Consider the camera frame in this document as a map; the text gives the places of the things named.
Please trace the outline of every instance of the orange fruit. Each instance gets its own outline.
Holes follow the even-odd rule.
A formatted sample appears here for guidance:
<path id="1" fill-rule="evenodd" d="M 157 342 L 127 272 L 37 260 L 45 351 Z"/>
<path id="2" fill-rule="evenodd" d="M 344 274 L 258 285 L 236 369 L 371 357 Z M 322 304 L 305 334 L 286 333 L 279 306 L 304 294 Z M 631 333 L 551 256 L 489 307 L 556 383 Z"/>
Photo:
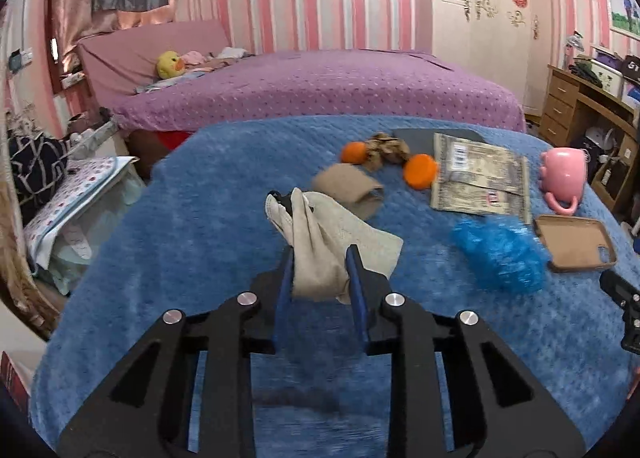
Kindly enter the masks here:
<path id="1" fill-rule="evenodd" d="M 416 154 L 404 164 L 402 176 L 409 187 L 428 189 L 438 174 L 438 164 L 428 154 Z"/>
<path id="2" fill-rule="evenodd" d="M 367 146 L 364 142 L 350 142 L 340 154 L 343 164 L 364 164 L 367 161 Z"/>

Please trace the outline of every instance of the yellow duck plush toy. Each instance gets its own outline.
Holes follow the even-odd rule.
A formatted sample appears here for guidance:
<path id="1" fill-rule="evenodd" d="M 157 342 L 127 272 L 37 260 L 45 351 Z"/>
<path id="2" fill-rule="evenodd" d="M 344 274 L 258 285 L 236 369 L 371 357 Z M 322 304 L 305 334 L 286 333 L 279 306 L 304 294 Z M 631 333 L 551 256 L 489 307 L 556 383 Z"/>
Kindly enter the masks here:
<path id="1" fill-rule="evenodd" d="M 177 52 L 164 52 L 158 57 L 156 62 L 156 71 L 161 79 L 170 79 L 182 75 L 185 71 L 184 61 L 180 59 Z"/>

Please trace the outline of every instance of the purple bedspread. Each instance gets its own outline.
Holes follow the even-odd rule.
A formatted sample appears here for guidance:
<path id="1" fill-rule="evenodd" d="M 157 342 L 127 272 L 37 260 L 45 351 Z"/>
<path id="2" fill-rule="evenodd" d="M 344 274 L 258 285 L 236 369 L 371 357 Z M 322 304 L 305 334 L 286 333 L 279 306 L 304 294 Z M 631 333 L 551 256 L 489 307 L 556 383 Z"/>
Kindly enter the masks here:
<path id="1" fill-rule="evenodd" d="M 123 98 L 112 112 L 127 131 L 196 131 L 216 122 L 291 115 L 412 115 L 524 130 L 511 92 L 418 52 L 259 55 Z"/>

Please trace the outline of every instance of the desk drawer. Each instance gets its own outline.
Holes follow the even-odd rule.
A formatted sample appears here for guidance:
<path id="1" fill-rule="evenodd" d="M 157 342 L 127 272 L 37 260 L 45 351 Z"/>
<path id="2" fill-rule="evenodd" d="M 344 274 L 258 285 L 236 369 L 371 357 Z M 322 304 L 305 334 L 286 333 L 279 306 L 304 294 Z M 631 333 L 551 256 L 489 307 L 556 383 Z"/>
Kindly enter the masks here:
<path id="1" fill-rule="evenodd" d="M 546 98 L 545 115 L 549 115 L 553 120 L 559 122 L 564 127 L 569 128 L 571 119 L 574 116 L 574 108 L 564 102 L 549 95 Z"/>
<path id="2" fill-rule="evenodd" d="M 546 113 L 542 115 L 540 125 L 538 127 L 538 133 L 543 136 L 551 145 L 562 147 L 566 143 L 566 137 L 568 130 L 559 122 L 553 120 Z"/>
<path id="3" fill-rule="evenodd" d="M 578 86 L 560 77 L 553 76 L 549 85 L 549 93 L 573 108 L 578 97 Z"/>

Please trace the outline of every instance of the wooden desk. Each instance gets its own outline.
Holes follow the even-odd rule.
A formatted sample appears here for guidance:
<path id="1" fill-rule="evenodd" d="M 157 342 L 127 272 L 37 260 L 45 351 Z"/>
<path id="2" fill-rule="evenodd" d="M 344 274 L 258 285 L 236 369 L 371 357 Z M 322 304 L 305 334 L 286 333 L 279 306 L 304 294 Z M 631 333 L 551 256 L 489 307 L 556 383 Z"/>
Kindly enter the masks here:
<path id="1" fill-rule="evenodd" d="M 630 170 L 616 196 L 610 196 L 602 184 L 605 167 L 600 169 L 591 187 L 610 211 L 618 210 L 630 199 L 638 166 L 636 128 L 631 125 L 634 112 L 624 102 L 571 72 L 548 67 L 550 76 L 538 134 L 551 145 L 561 147 L 570 146 L 591 126 L 614 128 L 622 162 Z"/>

